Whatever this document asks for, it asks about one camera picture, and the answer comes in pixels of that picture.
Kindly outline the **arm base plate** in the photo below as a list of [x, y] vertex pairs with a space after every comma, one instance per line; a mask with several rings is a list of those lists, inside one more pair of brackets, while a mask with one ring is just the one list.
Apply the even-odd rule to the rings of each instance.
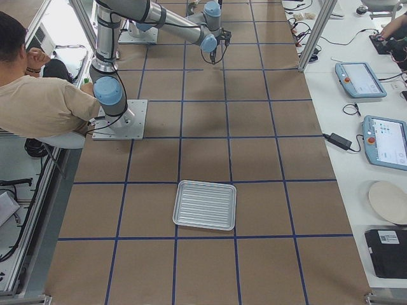
[[128, 107], [123, 116], [117, 118], [106, 116], [100, 106], [99, 116], [92, 132], [93, 140], [142, 140], [148, 108], [147, 100], [127, 100]]
[[158, 29], [152, 27], [142, 31], [136, 27], [131, 31], [123, 31], [118, 42], [120, 44], [156, 44], [157, 40]]

